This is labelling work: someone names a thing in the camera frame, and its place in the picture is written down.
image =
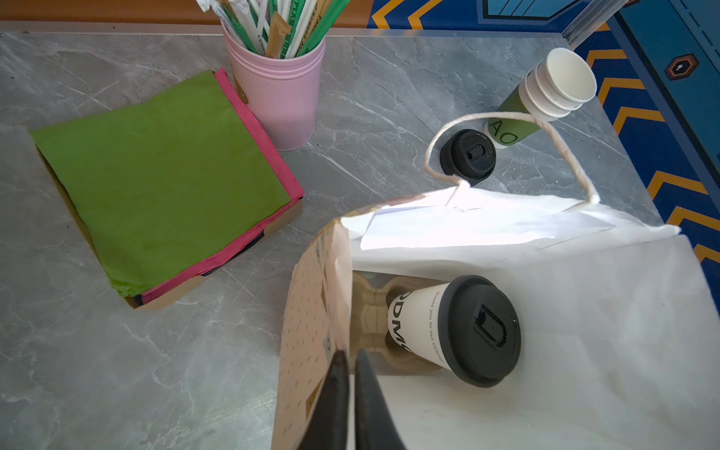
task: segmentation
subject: gray marble table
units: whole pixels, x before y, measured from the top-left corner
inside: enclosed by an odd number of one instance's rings
[[[27,128],[135,104],[229,69],[221,37],[0,37],[0,448],[269,448],[292,267],[334,217],[444,187],[421,168],[443,123],[490,111],[551,38],[332,37],[318,125],[283,158],[302,216],[162,312],[108,285]],[[660,224],[597,99],[556,122],[603,202]],[[480,187],[582,196],[544,135]]]

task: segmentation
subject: green napkin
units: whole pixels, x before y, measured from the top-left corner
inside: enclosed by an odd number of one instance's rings
[[[210,71],[144,104],[30,134],[123,297],[215,255],[290,201]]]

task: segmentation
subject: paper bag handle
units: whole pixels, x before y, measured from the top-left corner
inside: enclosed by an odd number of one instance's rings
[[[552,140],[552,143],[555,145],[555,148],[557,148],[557,151],[560,152],[560,155],[565,160],[568,166],[570,166],[570,171],[573,175],[575,175],[575,178],[577,179],[577,182],[580,183],[580,186],[585,190],[585,193],[587,194],[587,199],[584,202],[578,203],[575,206],[569,208],[567,211],[575,211],[575,210],[581,210],[583,207],[588,206],[589,204],[595,204],[600,203],[600,195],[598,194],[598,191],[595,189],[595,185],[593,182],[588,178],[588,175],[585,173],[585,170],[583,170],[582,166],[580,165],[580,162],[577,160],[575,155],[572,154],[572,151],[570,151],[570,148],[568,148],[565,141],[562,139],[562,136],[560,133],[555,130],[555,127],[549,124],[549,122],[546,122],[543,119],[539,119],[532,114],[525,114],[523,112],[476,112],[474,114],[468,114],[464,115],[462,117],[458,117],[455,120],[452,120],[450,122],[447,122],[443,127],[440,129],[440,131],[435,134],[435,137],[430,141],[430,145],[428,145],[428,149],[425,150],[425,163],[423,164],[423,167],[425,169],[425,172],[429,173],[433,177],[437,178],[438,180],[447,181],[448,183],[457,184],[457,188],[453,191],[452,195],[448,199],[448,202],[446,206],[451,205],[453,199],[456,197],[457,193],[461,189],[468,189],[470,188],[470,184],[463,178],[460,178],[457,175],[445,175],[441,174],[440,172],[434,171],[430,167],[430,157],[433,153],[433,148],[435,148],[435,144],[437,144],[438,139],[450,128],[454,127],[455,125],[463,122],[467,122],[469,120],[477,120],[477,119],[490,119],[491,117],[499,117],[500,119],[515,119],[515,120],[524,120],[525,122],[532,122],[539,126],[544,132],[546,132],[550,136],[550,140]]]

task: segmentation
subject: hexagon emblem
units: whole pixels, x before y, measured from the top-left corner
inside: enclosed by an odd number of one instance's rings
[[[665,69],[665,73],[670,80],[682,80],[689,77],[699,65],[700,61],[692,53],[678,56]]]

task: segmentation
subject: orange chevron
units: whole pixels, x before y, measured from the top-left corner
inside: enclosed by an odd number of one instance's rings
[[[420,22],[420,18],[435,6],[438,6],[443,0],[430,0],[428,3],[420,7],[419,10],[413,12],[409,17],[408,21],[413,30],[422,30],[423,24]]]
[[[703,262],[705,258],[709,258],[716,263],[720,263],[720,251],[715,251],[712,248],[701,246],[700,244],[695,246],[695,256],[698,257],[698,261]]]
[[[664,183],[672,184],[673,186],[679,186],[684,189],[689,189],[691,191],[700,192],[701,194],[708,193],[707,189],[705,189],[705,186],[703,186],[703,184],[699,181],[657,171],[655,172],[655,175],[652,176],[650,184],[647,185],[647,193],[650,194],[651,199],[655,200],[657,193],[660,191],[660,187]]]
[[[372,15],[375,25],[377,25],[378,28],[389,29],[390,26],[387,24],[385,16],[387,16],[393,9],[397,8],[404,1],[405,0],[390,0],[385,4],[385,6],[378,9],[377,12]]]
[[[637,78],[605,78],[598,92],[600,104],[605,104],[605,99],[608,98],[612,88],[645,89],[645,85]]]
[[[620,135],[620,132],[623,130],[623,126],[625,125],[625,121],[628,119],[628,117],[634,117],[636,119],[655,120],[656,122],[665,121],[665,119],[662,118],[662,114],[660,114],[660,111],[654,111],[652,109],[621,107],[620,111],[618,111],[618,117],[615,118],[615,123],[613,123],[613,128],[615,128],[615,132],[618,133],[618,135]]]
[[[593,67],[596,59],[627,59],[628,56],[622,50],[590,50],[588,52],[588,65]]]
[[[670,218],[667,219],[667,224],[680,226],[680,223],[682,223],[685,219],[690,220],[691,222],[699,223],[700,225],[704,225],[708,228],[712,228],[715,231],[720,231],[720,220],[713,219],[712,217],[700,214],[699,212],[686,210],[685,208],[679,206],[676,206],[672,211]]]

